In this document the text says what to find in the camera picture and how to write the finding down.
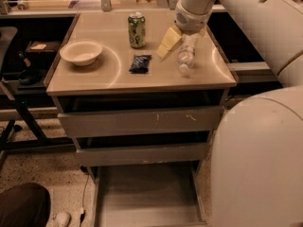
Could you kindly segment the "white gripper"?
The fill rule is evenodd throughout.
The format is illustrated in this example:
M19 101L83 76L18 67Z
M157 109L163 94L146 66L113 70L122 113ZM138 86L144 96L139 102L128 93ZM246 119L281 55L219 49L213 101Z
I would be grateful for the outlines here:
M199 35L204 37L208 19L208 14L191 13L182 6L181 2L178 2L174 14L175 26L171 26L167 30L161 44L158 46L156 51L158 57L163 60L172 48L180 42L183 33L195 34L199 32Z

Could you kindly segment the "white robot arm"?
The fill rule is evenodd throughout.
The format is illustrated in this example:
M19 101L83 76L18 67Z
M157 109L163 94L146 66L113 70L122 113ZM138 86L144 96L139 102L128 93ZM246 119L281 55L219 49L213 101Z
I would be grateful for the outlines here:
M212 227L302 227L303 8L293 0L179 0L174 24L199 31L216 1L282 87L224 115L211 153Z

